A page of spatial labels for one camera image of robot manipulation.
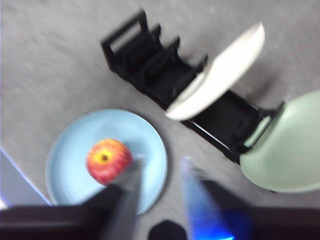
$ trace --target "plate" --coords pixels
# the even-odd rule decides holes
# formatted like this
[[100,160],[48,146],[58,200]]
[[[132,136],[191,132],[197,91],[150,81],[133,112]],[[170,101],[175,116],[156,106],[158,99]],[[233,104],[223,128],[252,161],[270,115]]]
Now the plate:
[[105,186],[86,168],[86,156],[103,139],[124,143],[133,158],[144,156],[138,214],[148,211],[161,193],[167,176],[167,153],[157,131],[142,117],[124,110],[89,113],[68,126],[54,142],[46,166],[46,184],[55,205],[76,205]]
[[283,106],[256,145],[240,156],[244,175],[275,192],[320,189],[320,90]]

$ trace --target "red apple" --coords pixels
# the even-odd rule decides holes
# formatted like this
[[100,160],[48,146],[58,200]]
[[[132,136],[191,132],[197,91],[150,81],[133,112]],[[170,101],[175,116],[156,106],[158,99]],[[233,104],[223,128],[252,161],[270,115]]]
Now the red apple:
[[86,168],[100,184],[107,185],[120,175],[133,159],[129,149],[114,139],[96,143],[86,157]]

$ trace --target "black object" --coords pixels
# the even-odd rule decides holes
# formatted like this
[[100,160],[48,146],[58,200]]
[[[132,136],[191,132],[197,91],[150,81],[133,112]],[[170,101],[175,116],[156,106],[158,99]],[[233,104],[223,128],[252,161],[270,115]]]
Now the black object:
[[110,225],[126,192],[110,185],[81,205],[16,206],[1,210],[1,240],[94,240]]
[[148,240],[187,240],[187,233],[179,224],[165,220],[149,231]]
[[[140,31],[113,50],[112,45],[136,24]],[[203,71],[208,56],[192,66],[178,55],[179,37],[164,47],[160,34],[160,25],[149,30],[146,13],[141,11],[103,40],[101,46],[109,68],[165,110]],[[240,154],[251,148],[244,146],[245,140],[264,117],[274,117],[280,107],[257,108],[228,90],[206,110],[182,123],[239,164]]]

